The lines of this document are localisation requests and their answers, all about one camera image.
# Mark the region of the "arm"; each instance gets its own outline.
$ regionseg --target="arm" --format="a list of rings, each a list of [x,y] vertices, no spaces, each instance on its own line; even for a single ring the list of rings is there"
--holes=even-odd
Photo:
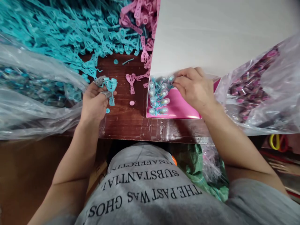
[[[224,161],[230,181],[249,178],[261,181],[286,194],[285,188],[250,139],[225,114],[215,100],[213,82],[199,67],[181,70],[174,86],[203,117],[212,140]]]
[[[100,121],[108,101],[94,83],[83,95],[81,118],[51,187],[29,224],[44,224],[59,215],[78,215],[84,205],[88,180],[95,163]]]

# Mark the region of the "gray t-shirt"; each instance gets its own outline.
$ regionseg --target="gray t-shirt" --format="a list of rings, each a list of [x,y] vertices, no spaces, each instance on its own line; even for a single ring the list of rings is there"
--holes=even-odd
[[[141,142],[115,155],[75,224],[299,225],[300,205],[251,179],[233,181],[222,203],[195,186],[168,152]]]

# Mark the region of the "scissors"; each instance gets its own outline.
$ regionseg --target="scissors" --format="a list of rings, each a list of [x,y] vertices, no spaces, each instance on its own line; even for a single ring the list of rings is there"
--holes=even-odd
[[[272,134],[269,138],[269,145],[272,149],[279,152],[286,152],[292,148],[288,146],[288,137],[286,135]]]

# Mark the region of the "bag of teal items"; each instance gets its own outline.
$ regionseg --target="bag of teal items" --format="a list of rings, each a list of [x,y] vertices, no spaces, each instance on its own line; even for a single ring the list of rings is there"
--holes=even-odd
[[[0,140],[42,138],[73,127],[87,86],[62,62],[0,34]]]

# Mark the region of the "wrist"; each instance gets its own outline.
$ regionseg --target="wrist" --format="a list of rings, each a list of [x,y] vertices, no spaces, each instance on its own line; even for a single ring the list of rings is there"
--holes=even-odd
[[[205,108],[202,108],[200,110],[197,109],[197,111],[203,117],[203,119],[207,120],[209,118],[214,118],[215,116],[218,116],[218,114],[224,112],[224,109],[218,101],[215,101],[211,104],[206,105]]]
[[[98,119],[80,118],[78,127],[87,128],[87,129],[92,129],[92,128],[99,129],[100,122],[101,120]]]

